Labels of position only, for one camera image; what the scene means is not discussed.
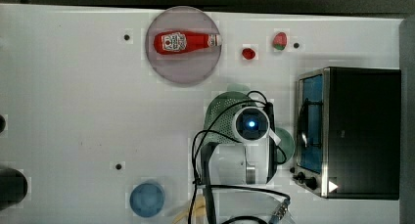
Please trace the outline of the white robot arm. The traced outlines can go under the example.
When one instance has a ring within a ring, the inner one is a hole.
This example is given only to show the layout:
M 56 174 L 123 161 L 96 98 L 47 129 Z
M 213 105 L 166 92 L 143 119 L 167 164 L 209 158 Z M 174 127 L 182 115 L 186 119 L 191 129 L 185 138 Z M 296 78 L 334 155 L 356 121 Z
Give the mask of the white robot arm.
M 212 141 L 202 146 L 201 179 L 207 202 L 207 221 L 216 224 L 214 189 L 248 189 L 265 185 L 274 176 L 271 155 L 281 139 L 271 129 L 271 121 L 260 107 L 243 107 L 231 115 L 228 142 Z

